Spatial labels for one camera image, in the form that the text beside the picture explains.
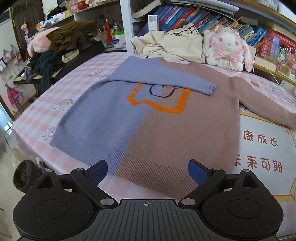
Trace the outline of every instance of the bed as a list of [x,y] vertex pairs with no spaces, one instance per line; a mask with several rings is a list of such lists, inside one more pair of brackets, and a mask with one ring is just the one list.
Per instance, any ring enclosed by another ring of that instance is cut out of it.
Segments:
[[[58,174],[67,174],[78,167],[87,169],[86,164],[50,146],[49,141],[59,120],[78,97],[90,85],[110,75],[129,56],[137,54],[100,54],[67,74],[40,96],[13,125],[21,151],[29,158],[40,157]],[[244,78],[257,91],[296,113],[296,99],[273,82],[247,72],[212,68],[228,76]],[[296,234],[296,133],[255,115],[243,105],[239,109],[240,147],[233,163],[233,173],[252,169],[283,208],[284,220],[277,236]],[[121,198],[169,198],[111,175],[107,175],[99,187],[117,201]]]

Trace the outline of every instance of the white plush bunny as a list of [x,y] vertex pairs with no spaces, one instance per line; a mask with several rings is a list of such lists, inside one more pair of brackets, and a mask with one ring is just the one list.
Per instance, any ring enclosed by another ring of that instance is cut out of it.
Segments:
[[252,70],[252,54],[237,30],[218,25],[214,31],[204,32],[203,54],[210,65],[234,71]]

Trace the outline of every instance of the pink checkered bedsheet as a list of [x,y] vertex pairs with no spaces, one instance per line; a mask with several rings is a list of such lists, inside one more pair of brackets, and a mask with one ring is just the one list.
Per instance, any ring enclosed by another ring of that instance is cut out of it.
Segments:
[[[85,62],[41,95],[14,123],[13,130],[21,151],[29,158],[40,157],[57,173],[66,174],[85,164],[49,145],[55,128],[81,94],[92,84],[110,75],[129,56],[135,53],[103,53]],[[254,74],[237,73],[211,66],[228,76],[244,78],[250,85],[290,112],[296,113],[296,101],[278,85]],[[107,175],[99,187],[120,201],[121,198],[160,199],[166,196],[126,180]],[[281,203],[285,213],[278,236],[296,233],[296,204]]]

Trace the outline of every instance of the pink bow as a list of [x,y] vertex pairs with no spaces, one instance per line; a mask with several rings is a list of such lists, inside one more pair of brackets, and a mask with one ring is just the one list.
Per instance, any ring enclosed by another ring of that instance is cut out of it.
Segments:
[[215,50],[213,57],[216,60],[220,60],[220,59],[226,60],[227,65],[230,69],[231,68],[230,64],[232,64],[233,66],[237,64],[238,54],[237,53],[227,54],[222,49],[218,48]]

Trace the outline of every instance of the sweater sleeve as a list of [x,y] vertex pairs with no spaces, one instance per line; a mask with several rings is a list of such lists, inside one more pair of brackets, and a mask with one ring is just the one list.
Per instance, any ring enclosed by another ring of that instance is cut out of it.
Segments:
[[234,77],[239,101],[255,114],[272,122],[296,130],[296,114],[280,106],[272,99],[255,90],[247,81]]

